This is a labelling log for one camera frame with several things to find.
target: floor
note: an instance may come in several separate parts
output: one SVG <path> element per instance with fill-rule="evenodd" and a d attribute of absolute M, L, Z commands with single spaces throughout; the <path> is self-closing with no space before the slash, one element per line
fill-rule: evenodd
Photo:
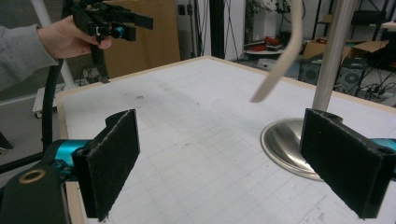
<path fill-rule="evenodd" d="M 301 58 L 299 58 L 287 72 L 285 77 L 297 79 L 300 68 Z M 258 64 L 258 59 L 239 60 L 239 63 L 265 70 Z M 396 82 L 396 78 L 389 76 L 390 72 L 374 69 L 364 80 L 362 85 L 377 83 L 386 79 L 387 83 Z M 388 90 L 390 94 L 396 92 L 395 88 Z M 372 98 L 371 101 L 381 103 L 383 99 Z M 37 119 L 33 113 L 33 105 L 35 97 L 33 95 L 15 101 L 0 102 L 0 132 L 7 138 L 13 149 L 7 151 L 5 155 L 0 156 L 0 165 L 4 165 L 11 161 L 15 161 L 26 156 L 30 156 L 42 150 L 41 142 L 41 119 Z M 53 111 L 53 140 L 59 139 L 59 122 L 56 110 Z M 0 188 L 7 181 L 18 173 L 18 171 L 26 169 L 22 167 L 19 170 L 0 174 Z"/>

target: white tube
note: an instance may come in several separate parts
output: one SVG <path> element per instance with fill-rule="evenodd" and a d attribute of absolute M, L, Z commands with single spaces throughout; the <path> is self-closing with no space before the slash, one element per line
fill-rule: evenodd
<path fill-rule="evenodd" d="M 50 15 L 46 9 L 46 6 L 44 5 L 43 0 L 30 0 L 30 2 L 35 8 L 35 14 L 37 14 L 41 26 L 45 27 L 52 24 L 50 20 Z M 74 89 L 76 86 L 74 84 L 74 79 L 70 72 L 69 66 L 67 65 L 66 60 L 64 60 L 64 65 L 62 66 L 61 73 L 62 73 L 62 78 L 64 79 L 64 83 L 66 84 L 66 88 Z"/>
<path fill-rule="evenodd" d="M 303 43 L 303 21 L 302 21 L 302 0 L 293 0 L 291 2 L 291 38 L 285 51 L 276 61 L 273 70 L 270 71 L 268 77 L 256 90 L 250 102 L 258 103 L 265 99 L 276 83 L 285 75 L 298 53 Z"/>

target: person's arm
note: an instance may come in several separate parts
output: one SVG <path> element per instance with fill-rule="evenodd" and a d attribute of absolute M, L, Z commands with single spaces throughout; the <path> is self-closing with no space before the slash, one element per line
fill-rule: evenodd
<path fill-rule="evenodd" d="M 0 91 L 25 80 L 39 68 L 56 65 L 43 47 L 37 26 L 0 26 Z"/>

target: white table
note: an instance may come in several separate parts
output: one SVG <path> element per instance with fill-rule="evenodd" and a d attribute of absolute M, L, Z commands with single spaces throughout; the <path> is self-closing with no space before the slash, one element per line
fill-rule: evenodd
<path fill-rule="evenodd" d="M 62 138 L 93 138 L 106 117 L 136 109 L 141 154 L 108 223 L 395 223 L 394 182 L 364 221 L 325 183 L 269 159 L 262 129 L 302 118 L 315 87 L 284 78 L 250 103 L 265 75 L 202 57 L 61 93 Z M 396 136 L 394 108 L 335 92 L 329 112 L 366 137 Z"/>

